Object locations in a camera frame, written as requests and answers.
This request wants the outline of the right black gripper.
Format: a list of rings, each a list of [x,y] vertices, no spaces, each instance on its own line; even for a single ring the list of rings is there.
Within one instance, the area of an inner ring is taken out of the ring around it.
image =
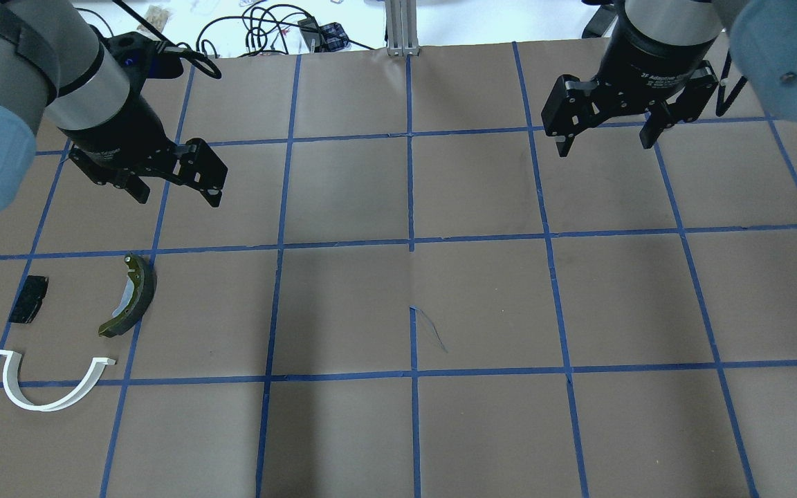
[[[645,150],[678,123],[694,122],[711,100],[718,78],[705,60],[706,39],[671,41],[651,35],[630,18],[618,18],[591,81],[560,75],[541,110],[544,132],[567,157],[576,136],[601,118],[647,113],[639,132]]]

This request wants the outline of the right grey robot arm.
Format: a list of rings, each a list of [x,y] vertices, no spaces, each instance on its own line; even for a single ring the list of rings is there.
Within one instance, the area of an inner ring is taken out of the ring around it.
[[[565,157],[585,130],[645,114],[639,138],[723,116],[750,86],[771,116],[797,122],[797,1],[614,1],[616,27],[589,81],[561,75],[541,111]]]

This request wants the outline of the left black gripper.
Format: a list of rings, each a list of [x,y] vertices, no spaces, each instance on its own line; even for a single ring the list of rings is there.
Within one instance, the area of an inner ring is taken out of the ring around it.
[[[201,138],[175,145],[142,94],[130,93],[98,126],[58,129],[72,142],[69,158],[95,184],[113,184],[146,204],[151,190],[141,178],[153,176],[196,190],[212,208],[221,205],[226,164]]]

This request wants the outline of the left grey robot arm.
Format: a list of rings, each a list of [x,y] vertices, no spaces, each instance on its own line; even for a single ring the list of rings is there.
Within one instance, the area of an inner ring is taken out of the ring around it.
[[[219,207],[226,164],[200,138],[170,140],[142,95],[148,79],[180,76],[183,61],[222,76],[157,31],[104,37],[69,1],[0,1],[0,211],[34,161],[43,119],[71,141],[68,157],[92,183],[145,204],[145,179],[156,177]]]

